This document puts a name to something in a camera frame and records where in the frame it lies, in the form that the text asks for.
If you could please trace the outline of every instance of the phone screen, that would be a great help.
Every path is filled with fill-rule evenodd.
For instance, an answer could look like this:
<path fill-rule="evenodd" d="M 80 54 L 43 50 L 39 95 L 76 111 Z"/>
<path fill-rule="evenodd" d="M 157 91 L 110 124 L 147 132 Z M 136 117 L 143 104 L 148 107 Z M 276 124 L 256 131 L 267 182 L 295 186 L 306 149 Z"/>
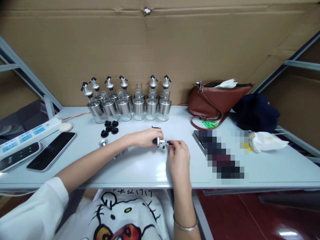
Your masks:
<path fill-rule="evenodd" d="M 70 142 L 75 136 L 75 133 L 63 132 L 60 133 L 31 163 L 27 168 L 43 171 L 54 158 L 61 152 L 61 150 Z"/>

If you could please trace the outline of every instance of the silver bracelet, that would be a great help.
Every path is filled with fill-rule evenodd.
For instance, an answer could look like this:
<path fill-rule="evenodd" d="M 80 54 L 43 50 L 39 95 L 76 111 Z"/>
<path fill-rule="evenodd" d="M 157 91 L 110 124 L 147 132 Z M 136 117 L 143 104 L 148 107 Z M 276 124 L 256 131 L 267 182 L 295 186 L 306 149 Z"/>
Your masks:
<path fill-rule="evenodd" d="M 195 229 L 198 227 L 198 220 L 197 220 L 197 219 L 196 219 L 196 224 L 195 224 L 193 227 L 191 227 L 191 228 L 185 228 L 185 227 L 180 226 L 180 225 L 176 222 L 176 219 L 175 219 L 175 217 L 174 217 L 174 214 L 173 214 L 173 222 L 174 222 L 174 224 L 175 224 L 178 228 L 180 228 L 180 229 L 183 230 L 183 231 L 191 232 L 191 231 L 195 230 Z"/>

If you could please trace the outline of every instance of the red floor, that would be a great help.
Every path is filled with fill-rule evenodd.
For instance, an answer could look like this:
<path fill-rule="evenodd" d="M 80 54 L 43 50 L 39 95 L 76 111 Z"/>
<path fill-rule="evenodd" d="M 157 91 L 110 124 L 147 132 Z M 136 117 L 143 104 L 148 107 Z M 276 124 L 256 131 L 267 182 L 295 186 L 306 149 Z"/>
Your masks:
<path fill-rule="evenodd" d="M 197 194 L 214 240 L 320 239 L 320 212 L 262 204 L 255 193 Z"/>

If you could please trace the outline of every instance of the white t-shirt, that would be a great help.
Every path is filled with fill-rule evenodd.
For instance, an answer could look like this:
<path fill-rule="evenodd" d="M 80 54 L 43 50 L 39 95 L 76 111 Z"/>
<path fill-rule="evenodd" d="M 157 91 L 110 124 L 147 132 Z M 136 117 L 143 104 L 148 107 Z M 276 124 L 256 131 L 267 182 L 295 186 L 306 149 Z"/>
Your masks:
<path fill-rule="evenodd" d="M 78 210 L 58 233 L 68 192 L 54 177 L 26 202 L 0 219 L 0 239 L 170 239 L 165 214 L 156 194 L 146 189 L 104 189 Z"/>

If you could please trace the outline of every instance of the black rubber stopper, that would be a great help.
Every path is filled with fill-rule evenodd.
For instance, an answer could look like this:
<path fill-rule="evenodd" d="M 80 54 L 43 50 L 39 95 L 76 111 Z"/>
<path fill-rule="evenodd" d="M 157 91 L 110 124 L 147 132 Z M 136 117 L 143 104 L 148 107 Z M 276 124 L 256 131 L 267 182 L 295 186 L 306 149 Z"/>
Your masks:
<path fill-rule="evenodd" d="M 111 125 L 111 122 L 110 122 L 110 121 L 106 121 L 106 122 L 104 123 L 104 125 L 105 125 L 105 126 L 109 126 L 109 125 Z"/>
<path fill-rule="evenodd" d="M 109 133 L 106 130 L 101 131 L 101 137 L 105 138 L 109 135 Z"/>
<path fill-rule="evenodd" d="M 108 131 L 108 132 L 111 132 L 112 129 L 113 129 L 113 127 L 112 127 L 111 125 L 108 125 L 108 126 L 106 127 L 106 131 Z"/>
<path fill-rule="evenodd" d="M 119 125 L 119 123 L 117 121 L 112 121 L 112 126 L 113 127 L 117 127 Z"/>
<path fill-rule="evenodd" d="M 119 129 L 116 128 L 116 127 L 113 127 L 112 130 L 111 130 L 112 134 L 117 134 L 118 132 L 119 132 Z"/>

